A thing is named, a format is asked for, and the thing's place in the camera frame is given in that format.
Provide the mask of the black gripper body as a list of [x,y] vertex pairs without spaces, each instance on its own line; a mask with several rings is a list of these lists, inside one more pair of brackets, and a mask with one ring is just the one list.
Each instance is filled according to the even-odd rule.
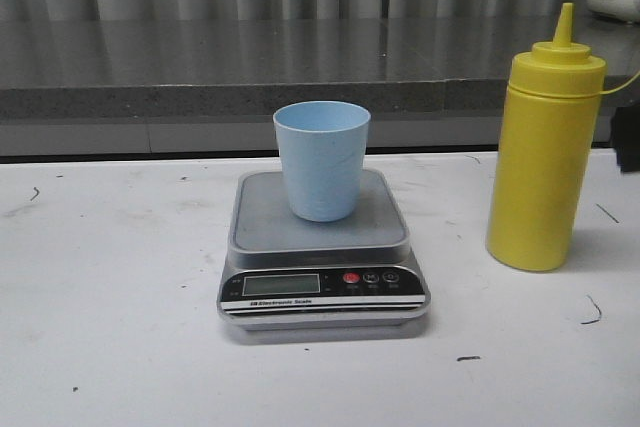
[[640,110],[620,107],[611,119],[611,146],[621,172],[638,172],[640,163]]

